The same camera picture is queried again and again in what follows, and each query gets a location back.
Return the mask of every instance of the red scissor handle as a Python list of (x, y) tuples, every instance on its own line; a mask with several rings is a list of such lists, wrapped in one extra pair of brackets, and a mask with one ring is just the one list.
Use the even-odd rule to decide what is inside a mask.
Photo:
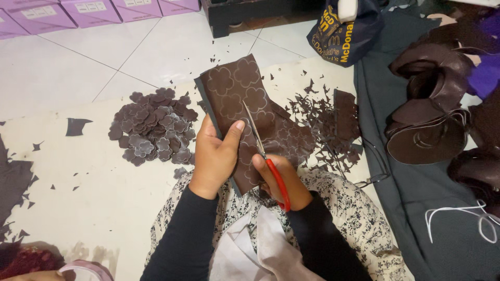
[(288, 212), (290, 211), (290, 197), (288, 196), (288, 191), (287, 187), (285, 186), (285, 182), (283, 181), (280, 172), (278, 171), (278, 169), (276, 169), (275, 164), (271, 159), (267, 159), (265, 163), (267, 164), (269, 170), (271, 170), (272, 175), (276, 179), (279, 190), (281, 191), (281, 195), (283, 196), (284, 204), (279, 202), (278, 200), (276, 200), (276, 202), (278, 203), (278, 205), (281, 207), (282, 210)]

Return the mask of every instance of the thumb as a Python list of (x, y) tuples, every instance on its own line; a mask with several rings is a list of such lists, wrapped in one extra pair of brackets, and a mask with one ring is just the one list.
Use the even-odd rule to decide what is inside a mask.
[(227, 131), (224, 141), (222, 142), (220, 147), (223, 149), (231, 149), (233, 151), (237, 151), (238, 145), (240, 145), (240, 137), (242, 136), (244, 127), (244, 121), (238, 120), (234, 122), (229, 128), (229, 131)]
[(269, 187), (271, 189), (277, 188), (278, 184), (276, 183), (275, 176), (269, 169), (268, 165), (266, 164), (266, 161), (264, 161), (264, 158), (262, 158), (260, 154), (255, 154), (251, 158), (251, 161), (255, 169), (259, 172), (259, 174), (262, 176), (264, 181), (269, 185)]

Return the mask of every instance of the black sleeve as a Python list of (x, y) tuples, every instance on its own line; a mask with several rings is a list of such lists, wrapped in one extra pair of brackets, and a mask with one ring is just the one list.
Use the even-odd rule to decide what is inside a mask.
[(311, 195), (309, 205), (287, 213), (304, 265), (327, 281), (371, 281), (356, 252), (332, 222), (321, 196), (316, 191)]
[(141, 281), (208, 280), (218, 201), (186, 186)]

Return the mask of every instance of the red fabric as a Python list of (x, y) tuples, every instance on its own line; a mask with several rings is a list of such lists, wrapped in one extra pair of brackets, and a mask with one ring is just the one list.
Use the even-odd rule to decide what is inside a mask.
[(36, 246), (17, 248), (17, 254), (0, 269), (0, 280), (38, 271), (58, 269), (59, 260), (49, 250), (40, 250)]

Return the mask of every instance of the floral pants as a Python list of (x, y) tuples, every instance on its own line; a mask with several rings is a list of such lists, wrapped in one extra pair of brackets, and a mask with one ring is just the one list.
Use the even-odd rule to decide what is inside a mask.
[[(191, 172), (182, 176), (158, 213), (151, 227), (151, 251), (147, 255), (146, 264), (163, 237), (181, 194), (191, 181), (191, 176)], [(401, 252), (393, 245), (388, 222), (360, 188), (339, 175), (319, 169), (310, 171), (300, 179), (309, 190), (319, 192), (333, 216), (333, 223), (351, 248), (356, 251), (358, 259), (366, 267), (373, 280), (399, 281), (409, 279), (404, 269), (405, 262)], [(256, 187), (242, 197), (238, 197), (229, 181), (224, 183), (219, 190), (217, 218), (212, 241), (214, 248), (223, 232), (231, 224), (250, 213), (248, 231), (253, 248), (257, 252), (257, 213), (261, 206), (265, 206), (280, 220), (288, 242), (299, 249), (286, 214), (274, 199), (260, 196), (259, 192), (258, 187)]]

